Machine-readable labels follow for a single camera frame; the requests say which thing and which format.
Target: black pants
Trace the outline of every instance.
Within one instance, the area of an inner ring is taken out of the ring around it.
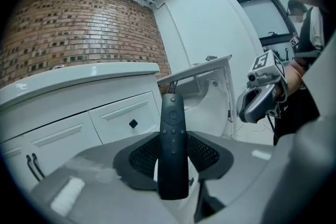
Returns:
[[[275,119],[275,134],[273,144],[280,137],[295,133],[305,123],[315,120],[320,114],[315,102],[307,89],[298,90],[280,104],[281,118]]]

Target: faucet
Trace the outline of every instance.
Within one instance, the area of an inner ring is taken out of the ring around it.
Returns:
[[[54,67],[52,67],[52,70],[63,68],[63,67],[65,67],[65,66],[64,65],[55,65]]]

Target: drawer knob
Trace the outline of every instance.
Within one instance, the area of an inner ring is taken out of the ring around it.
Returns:
[[[134,129],[137,126],[138,123],[137,123],[136,120],[131,120],[131,122],[129,124],[132,127],[132,129]]]

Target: countertop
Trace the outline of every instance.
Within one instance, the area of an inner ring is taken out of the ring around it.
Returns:
[[[81,83],[159,71],[156,63],[144,62],[94,63],[46,71],[0,89],[0,110],[37,95]]]

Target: door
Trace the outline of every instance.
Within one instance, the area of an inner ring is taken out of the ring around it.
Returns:
[[[103,144],[158,131],[160,116],[152,92],[89,111]]]
[[[36,174],[36,171],[33,168],[31,156],[30,162],[28,162],[26,158],[27,155],[30,155],[30,152],[25,145],[25,139],[21,135],[2,143],[0,149],[4,162],[13,180],[19,188],[29,191],[37,185],[38,180],[33,175],[33,173]]]
[[[36,154],[34,166],[39,166],[45,176],[78,153],[101,145],[88,112],[46,125],[24,137],[31,154]]]

